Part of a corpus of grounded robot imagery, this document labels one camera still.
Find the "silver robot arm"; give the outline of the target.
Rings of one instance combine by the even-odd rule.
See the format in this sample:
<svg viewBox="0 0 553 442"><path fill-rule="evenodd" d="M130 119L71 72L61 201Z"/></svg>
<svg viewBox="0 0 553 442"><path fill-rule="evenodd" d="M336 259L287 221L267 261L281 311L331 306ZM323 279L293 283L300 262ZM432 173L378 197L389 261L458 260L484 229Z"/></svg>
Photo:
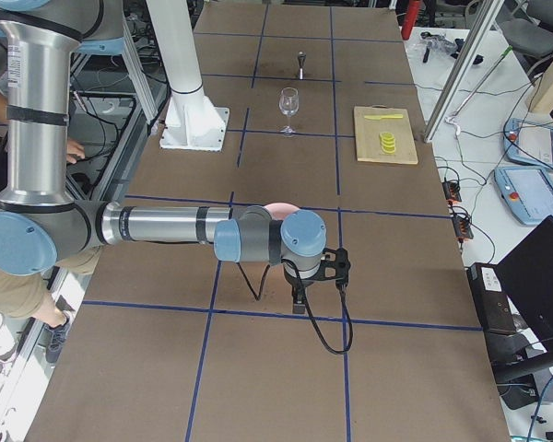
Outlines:
<svg viewBox="0 0 553 442"><path fill-rule="evenodd" d="M99 245L210 244L223 262L282 265L296 303L325 278L326 228L297 210L262 206L135 207L79 201L65 191L71 54L87 44L124 49L119 1L0 1L8 42L8 178L0 191L0 270L27 276Z"/></svg>

